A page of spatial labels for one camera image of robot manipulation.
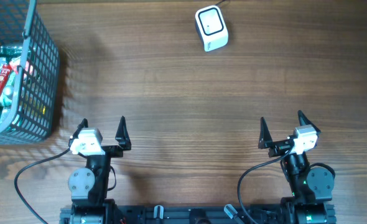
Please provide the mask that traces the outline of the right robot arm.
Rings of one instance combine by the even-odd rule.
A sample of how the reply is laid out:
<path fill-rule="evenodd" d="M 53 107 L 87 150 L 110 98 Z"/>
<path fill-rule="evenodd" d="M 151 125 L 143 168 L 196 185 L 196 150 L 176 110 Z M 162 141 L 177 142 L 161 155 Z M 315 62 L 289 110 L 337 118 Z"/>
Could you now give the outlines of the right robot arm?
<path fill-rule="evenodd" d="M 311 164 L 306 152 L 317 146 L 321 131 L 304 113 L 297 112 L 299 126 L 285 140 L 273 141 L 266 120 L 261 118 L 258 148 L 279 157 L 292 196 L 281 199 L 283 223 L 332 224 L 337 222 L 332 200 L 335 171 L 323 163 Z"/>

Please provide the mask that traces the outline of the green 3M package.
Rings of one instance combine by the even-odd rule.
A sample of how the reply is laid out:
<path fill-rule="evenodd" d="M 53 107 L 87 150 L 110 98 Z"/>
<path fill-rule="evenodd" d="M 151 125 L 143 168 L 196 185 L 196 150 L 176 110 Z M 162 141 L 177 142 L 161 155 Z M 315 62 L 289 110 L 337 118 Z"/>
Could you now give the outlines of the green 3M package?
<path fill-rule="evenodd" d="M 18 58 L 22 55 L 23 49 L 22 45 L 0 45 L 0 57 L 8 60 Z"/>

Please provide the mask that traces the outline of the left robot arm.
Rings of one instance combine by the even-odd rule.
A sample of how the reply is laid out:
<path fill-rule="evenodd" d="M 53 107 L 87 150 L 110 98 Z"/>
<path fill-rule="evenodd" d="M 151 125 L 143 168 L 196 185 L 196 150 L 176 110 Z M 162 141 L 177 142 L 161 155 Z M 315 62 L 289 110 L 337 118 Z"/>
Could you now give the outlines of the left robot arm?
<path fill-rule="evenodd" d="M 86 159 L 86 166 L 75 170 L 68 179 L 72 207 L 60 211 L 60 223 L 126 223 L 126 217 L 107 193 L 109 173 L 115 172 L 112 158 L 123 157 L 131 150 L 131 141 L 125 117 L 121 117 L 115 140 L 117 144 L 102 146 L 103 137 L 97 128 L 88 126 L 83 119 L 69 139 L 69 149 Z"/>

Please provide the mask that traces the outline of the grey plastic mesh basket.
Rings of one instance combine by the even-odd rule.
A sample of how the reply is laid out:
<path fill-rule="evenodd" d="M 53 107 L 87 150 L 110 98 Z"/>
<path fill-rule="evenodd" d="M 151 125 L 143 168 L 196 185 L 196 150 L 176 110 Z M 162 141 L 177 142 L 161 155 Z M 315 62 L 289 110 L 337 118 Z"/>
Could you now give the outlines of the grey plastic mesh basket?
<path fill-rule="evenodd" d="M 0 124 L 0 145 L 30 144 L 50 136 L 60 55 L 36 0 L 0 1 L 0 46 L 20 45 L 11 110 Z"/>

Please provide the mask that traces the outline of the teal pack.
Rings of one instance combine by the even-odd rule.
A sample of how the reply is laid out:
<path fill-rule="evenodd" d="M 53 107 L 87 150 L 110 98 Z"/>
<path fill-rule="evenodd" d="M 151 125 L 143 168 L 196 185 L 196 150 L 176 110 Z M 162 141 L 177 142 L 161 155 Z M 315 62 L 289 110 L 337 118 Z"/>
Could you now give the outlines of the teal pack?
<path fill-rule="evenodd" d="M 12 99 L 14 94 L 14 83 L 15 83 L 16 73 L 11 72 L 5 87 L 2 89 L 0 96 L 0 106 L 9 107 L 12 105 Z"/>

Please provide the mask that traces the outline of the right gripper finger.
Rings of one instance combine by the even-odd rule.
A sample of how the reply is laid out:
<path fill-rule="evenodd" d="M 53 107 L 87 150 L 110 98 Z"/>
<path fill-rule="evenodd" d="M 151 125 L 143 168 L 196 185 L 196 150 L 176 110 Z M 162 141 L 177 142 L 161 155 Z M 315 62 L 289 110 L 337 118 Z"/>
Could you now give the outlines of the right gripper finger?
<path fill-rule="evenodd" d="M 306 115 L 302 112 L 302 110 L 298 110 L 297 115 L 298 115 L 298 119 L 299 119 L 299 124 L 301 126 L 311 125 L 316 130 L 317 134 L 321 133 L 321 130 L 319 130 L 318 127 L 316 127 L 316 125 L 314 125 L 313 122 L 311 122 L 306 117 Z"/>
<path fill-rule="evenodd" d="M 273 140 L 269 132 L 268 126 L 266 124 L 266 120 L 264 119 L 264 117 L 261 117 L 258 148 L 259 149 L 270 148 L 272 147 L 272 143 L 273 143 Z"/>

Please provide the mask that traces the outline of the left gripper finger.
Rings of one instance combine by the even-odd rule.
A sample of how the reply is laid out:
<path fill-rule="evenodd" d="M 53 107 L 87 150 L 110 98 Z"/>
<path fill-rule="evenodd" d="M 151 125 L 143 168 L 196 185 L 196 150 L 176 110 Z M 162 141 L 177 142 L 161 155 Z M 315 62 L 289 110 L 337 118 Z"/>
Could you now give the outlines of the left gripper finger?
<path fill-rule="evenodd" d="M 76 139 L 78 138 L 78 135 L 80 133 L 80 131 L 83 128 L 87 128 L 88 127 L 88 120 L 86 118 L 83 118 L 83 120 L 81 121 L 81 123 L 77 126 L 76 131 L 73 133 L 73 135 L 71 136 L 72 139 Z"/>
<path fill-rule="evenodd" d="M 115 135 L 115 140 L 118 142 L 118 146 L 123 151 L 131 150 L 132 144 L 126 126 L 126 118 L 124 116 L 122 116 L 120 119 L 119 126 Z"/>

